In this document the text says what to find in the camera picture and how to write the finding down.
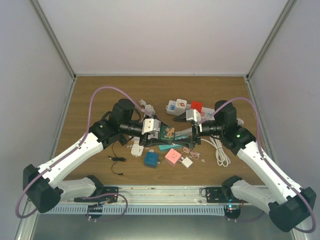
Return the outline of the white cartoon cube adapter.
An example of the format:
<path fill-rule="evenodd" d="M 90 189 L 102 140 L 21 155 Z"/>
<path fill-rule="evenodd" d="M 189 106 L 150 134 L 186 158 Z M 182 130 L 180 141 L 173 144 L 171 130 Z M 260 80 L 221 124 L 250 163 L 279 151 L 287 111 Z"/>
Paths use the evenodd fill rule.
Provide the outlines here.
<path fill-rule="evenodd" d="M 175 110 L 183 113 L 186 110 L 187 103 L 186 100 L 178 98 L 175 102 Z"/>

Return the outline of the dark green cube adapter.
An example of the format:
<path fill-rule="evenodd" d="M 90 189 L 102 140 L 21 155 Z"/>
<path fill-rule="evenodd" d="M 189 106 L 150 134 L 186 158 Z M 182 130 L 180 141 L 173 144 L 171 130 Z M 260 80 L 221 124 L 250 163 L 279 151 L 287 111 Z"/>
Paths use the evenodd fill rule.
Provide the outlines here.
<path fill-rule="evenodd" d="M 163 141 L 175 140 L 176 131 L 172 126 L 162 125 L 160 127 L 159 139 Z"/>

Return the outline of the long white power strip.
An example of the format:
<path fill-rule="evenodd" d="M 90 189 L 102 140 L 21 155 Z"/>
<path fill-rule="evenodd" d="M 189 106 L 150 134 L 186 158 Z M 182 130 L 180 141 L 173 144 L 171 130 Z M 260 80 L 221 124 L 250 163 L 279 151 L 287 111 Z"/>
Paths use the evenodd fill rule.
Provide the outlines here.
<path fill-rule="evenodd" d="M 171 114 L 174 116 L 179 116 L 181 114 L 183 114 L 184 112 L 186 112 L 187 110 L 189 110 L 191 108 L 191 104 L 187 103 L 186 104 L 186 110 L 184 112 L 177 112 L 175 110 L 175 104 L 176 104 L 176 100 L 170 100 L 167 104 L 167 106 L 165 107 L 166 109 L 166 113 L 167 114 Z M 201 110 L 201 118 L 205 119 L 207 117 L 209 117 L 215 110 L 212 108 L 207 108 L 207 107 L 202 107 Z"/>

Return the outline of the red cube adapter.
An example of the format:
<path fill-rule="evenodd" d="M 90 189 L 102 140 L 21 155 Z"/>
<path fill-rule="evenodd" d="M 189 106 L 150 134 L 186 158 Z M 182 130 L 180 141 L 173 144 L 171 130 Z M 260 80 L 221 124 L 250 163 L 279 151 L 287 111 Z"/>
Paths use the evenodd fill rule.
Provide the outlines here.
<path fill-rule="evenodd" d="M 202 112 L 203 103 L 199 101 L 192 101 L 190 105 L 191 109 L 197 110 L 199 113 Z"/>

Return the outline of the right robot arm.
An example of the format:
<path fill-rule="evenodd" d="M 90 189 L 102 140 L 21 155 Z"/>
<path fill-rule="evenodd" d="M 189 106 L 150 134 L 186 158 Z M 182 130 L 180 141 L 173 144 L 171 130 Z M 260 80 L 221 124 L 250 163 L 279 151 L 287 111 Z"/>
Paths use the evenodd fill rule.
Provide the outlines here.
<path fill-rule="evenodd" d="M 237 120 L 237 110 L 232 102 L 220 100 L 214 112 L 202 118 L 196 110 L 179 110 L 175 122 L 190 122 L 192 138 L 217 136 L 222 145 L 245 162 L 263 181 L 267 189 L 255 187 L 241 177 L 232 176 L 222 183 L 221 196 L 228 203 L 243 200 L 268 214 L 273 224 L 283 232 L 299 231 L 298 225 L 311 218 L 310 229 L 302 233 L 313 233 L 317 222 L 313 212 L 317 195 L 311 187 L 303 188 L 288 177 L 263 151 L 260 137 L 254 136 Z"/>

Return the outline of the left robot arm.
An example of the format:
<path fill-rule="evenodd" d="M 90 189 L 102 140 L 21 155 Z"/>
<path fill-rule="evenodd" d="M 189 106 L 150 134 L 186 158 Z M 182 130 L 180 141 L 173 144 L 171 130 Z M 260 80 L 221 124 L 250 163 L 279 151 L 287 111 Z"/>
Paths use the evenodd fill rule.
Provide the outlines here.
<path fill-rule="evenodd" d="M 169 126 L 156 115 L 146 115 L 133 120 L 137 111 L 127 98 L 120 99 L 112 111 L 91 125 L 84 135 L 60 155 L 35 167 L 28 165 L 23 170 L 23 194 L 35 206 L 36 211 L 46 213 L 58 203 L 70 199 L 88 198 L 98 202 L 103 197 L 103 184 L 94 176 L 66 181 L 65 177 L 92 156 L 102 152 L 115 142 L 124 145 L 126 135 L 139 138 L 142 146 L 167 145 L 175 138 L 161 137 L 161 130 Z"/>

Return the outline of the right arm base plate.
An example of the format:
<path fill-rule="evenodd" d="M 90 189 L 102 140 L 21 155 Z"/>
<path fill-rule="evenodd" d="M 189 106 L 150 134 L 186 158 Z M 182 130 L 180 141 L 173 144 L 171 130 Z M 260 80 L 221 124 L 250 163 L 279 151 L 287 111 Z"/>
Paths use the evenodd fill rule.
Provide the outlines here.
<path fill-rule="evenodd" d="M 221 204 L 242 204 L 246 203 L 241 199 L 235 198 L 234 195 L 225 190 L 221 186 L 207 186 L 202 191 L 207 203 L 221 203 Z"/>

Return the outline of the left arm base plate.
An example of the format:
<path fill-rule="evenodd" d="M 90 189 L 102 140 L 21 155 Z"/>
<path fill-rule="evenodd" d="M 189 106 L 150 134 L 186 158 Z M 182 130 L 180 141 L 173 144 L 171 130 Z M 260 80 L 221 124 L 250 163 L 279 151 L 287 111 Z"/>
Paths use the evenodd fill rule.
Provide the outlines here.
<path fill-rule="evenodd" d="M 106 193 L 118 193 L 119 188 L 117 186 L 103 186 L 100 188 L 97 188 L 93 194 L 90 197 L 96 197 L 100 196 Z M 81 197 L 74 198 L 73 201 L 76 203 L 116 203 L 118 200 L 117 196 L 114 195 L 108 195 L 108 196 L 102 196 L 95 199 L 83 199 Z"/>

